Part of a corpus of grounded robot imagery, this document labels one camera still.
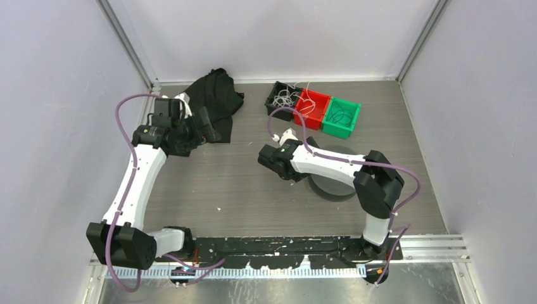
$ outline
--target robotic arm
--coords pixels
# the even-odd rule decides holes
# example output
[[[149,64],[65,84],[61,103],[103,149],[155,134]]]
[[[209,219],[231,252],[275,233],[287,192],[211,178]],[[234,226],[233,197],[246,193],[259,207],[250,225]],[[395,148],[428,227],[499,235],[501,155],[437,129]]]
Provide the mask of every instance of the robotic arm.
[[[259,152],[258,163],[277,173],[280,178],[295,182],[310,174],[322,175],[343,182],[356,189],[360,205],[367,213],[362,234],[362,251],[368,257],[386,251],[391,211],[405,184],[399,173],[390,168],[362,166],[351,161],[389,163],[378,151],[368,155],[344,155],[319,149],[312,137],[307,139],[313,152],[345,158],[348,163],[314,156],[288,129],[279,139],[279,147],[265,145]]]
[[[144,214],[158,172],[169,155],[189,156],[200,144],[221,140],[213,128],[205,107],[193,115],[185,93],[173,99],[156,98],[151,124],[140,125],[132,137],[138,157],[136,176],[113,231],[111,263],[114,266],[146,270],[155,258],[168,252],[188,257],[194,251],[190,229],[165,227],[161,231],[143,232]],[[90,223],[86,236],[99,261],[105,264],[105,244],[110,223],[127,188],[134,160],[129,167],[110,209],[100,223]]]
[[[111,223],[117,216],[118,204],[127,189],[135,162],[136,175],[117,224],[111,232],[110,264],[146,270],[166,253],[172,253],[180,260],[189,260],[194,256],[196,243],[188,228],[164,227],[157,232],[143,232],[149,195],[167,157],[189,156],[200,144],[221,140],[210,122],[206,108],[193,113],[188,101],[189,98],[184,93],[173,99],[156,98],[151,123],[148,121],[148,124],[140,125],[134,132],[132,145],[137,159],[131,157],[118,194],[102,221],[90,223],[86,230],[86,236],[102,264],[106,264],[106,239]],[[353,186],[367,213],[365,230],[361,240],[357,240],[359,248],[356,249],[365,253],[361,257],[384,259],[383,254],[389,242],[389,219],[404,186],[403,179],[392,168],[351,163],[389,163],[378,151],[371,151],[368,155],[342,155],[319,149],[312,137],[306,141],[309,147],[297,140],[294,131],[289,129],[279,139],[278,148],[265,145],[261,149],[258,162],[276,172],[282,179],[298,182],[309,174],[318,174]],[[314,156],[308,149],[326,157]],[[334,161],[327,157],[348,162]]]

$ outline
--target gray work surface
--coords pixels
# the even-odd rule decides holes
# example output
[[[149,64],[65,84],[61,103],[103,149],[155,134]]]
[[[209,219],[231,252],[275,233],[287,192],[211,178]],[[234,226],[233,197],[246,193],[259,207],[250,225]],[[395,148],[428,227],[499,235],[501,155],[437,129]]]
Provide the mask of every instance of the gray work surface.
[[[378,288],[357,278],[205,279],[178,289],[169,280],[146,279],[139,291],[125,293],[107,279],[99,303],[464,303],[451,263],[392,264],[389,273]]]
[[[175,96],[186,87],[163,87]],[[257,163],[265,144],[275,145],[267,133],[264,102],[272,84],[239,84],[243,107],[233,116],[230,144],[206,144],[189,158],[170,157],[161,169],[145,214],[145,231],[167,225],[186,226],[194,236],[330,236],[360,235],[365,212],[358,198],[331,203],[319,198],[307,180],[295,183]],[[348,139],[308,129],[320,146],[346,145],[359,154],[375,149],[391,163],[421,176],[421,194],[399,212],[395,227],[412,224],[409,234],[445,233],[431,182],[416,141],[403,97],[396,82],[311,83],[310,90],[361,103],[354,132]],[[278,134],[301,127],[273,119]],[[402,174],[401,198],[410,195],[415,181]]]

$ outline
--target circular base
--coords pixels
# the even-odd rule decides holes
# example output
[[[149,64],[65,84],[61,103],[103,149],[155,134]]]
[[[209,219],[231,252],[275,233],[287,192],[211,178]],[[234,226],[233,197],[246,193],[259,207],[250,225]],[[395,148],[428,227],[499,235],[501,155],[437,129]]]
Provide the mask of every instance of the circular base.
[[[323,149],[337,153],[356,155],[356,152],[345,146],[333,145],[323,147]],[[315,194],[327,201],[346,201],[356,195],[354,187],[320,175],[310,175],[308,177],[308,183]]]
[[[369,266],[366,266],[365,268],[367,270],[369,270],[370,268],[373,268],[373,267],[369,267]],[[381,276],[380,273],[378,273],[377,271],[371,271],[371,272],[367,272],[367,276],[364,277],[364,280],[366,280],[368,283],[371,283],[371,284],[375,284],[375,282],[379,279],[379,277]],[[388,278],[389,276],[389,268],[386,269],[386,273],[384,274],[384,276],[382,277],[382,280],[379,282],[379,284],[382,284],[385,282],[385,280]]]

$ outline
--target white cable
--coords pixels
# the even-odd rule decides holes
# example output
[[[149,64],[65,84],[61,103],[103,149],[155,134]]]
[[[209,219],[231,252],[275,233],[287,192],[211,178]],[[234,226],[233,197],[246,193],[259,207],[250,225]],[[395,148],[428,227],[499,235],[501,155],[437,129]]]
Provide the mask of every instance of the white cable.
[[[184,104],[185,106],[185,117],[192,116],[192,110],[190,110],[190,106],[185,102],[182,102],[182,104]]]
[[[286,84],[286,86],[289,88],[292,88],[292,89],[296,89],[296,85],[299,84],[299,82],[295,83],[294,85],[290,85],[290,84]],[[293,102],[293,99],[292,97],[298,97],[299,99],[302,100],[303,103],[306,103],[306,102],[311,102],[310,105],[302,108],[299,110],[299,112],[303,115],[303,116],[306,116],[308,114],[310,114],[311,112],[315,111],[315,102],[310,98],[310,93],[309,93],[309,87],[310,87],[310,82],[308,81],[308,85],[306,86],[306,95],[307,95],[307,98],[302,98],[302,96],[300,96],[298,94],[298,92],[290,92],[289,89],[283,89],[281,91],[278,92],[278,95],[275,95],[274,96],[274,100],[272,101],[272,105],[277,107],[277,108],[281,108],[283,106],[288,106],[288,107],[291,107],[293,108],[294,107],[294,102]]]

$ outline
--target red plastic box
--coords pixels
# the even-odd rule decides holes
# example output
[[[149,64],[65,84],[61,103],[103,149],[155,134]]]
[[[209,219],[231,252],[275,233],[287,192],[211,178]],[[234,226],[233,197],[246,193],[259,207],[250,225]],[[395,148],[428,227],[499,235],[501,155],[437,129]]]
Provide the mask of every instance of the red plastic box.
[[[313,91],[302,91],[302,94],[300,94],[300,99],[296,103],[296,106],[294,107],[299,112],[308,113],[311,108],[309,106],[311,105],[311,102],[308,99],[311,99],[315,102],[315,109],[308,113],[307,115],[302,115],[304,117],[304,121],[306,122],[306,128],[313,129],[313,130],[319,130],[320,126],[322,124],[322,120],[324,118],[324,113],[326,113],[326,109],[328,108],[328,105],[330,104],[330,96],[320,94]],[[293,112],[294,116],[294,122],[297,125],[300,124],[300,119],[298,116]]]

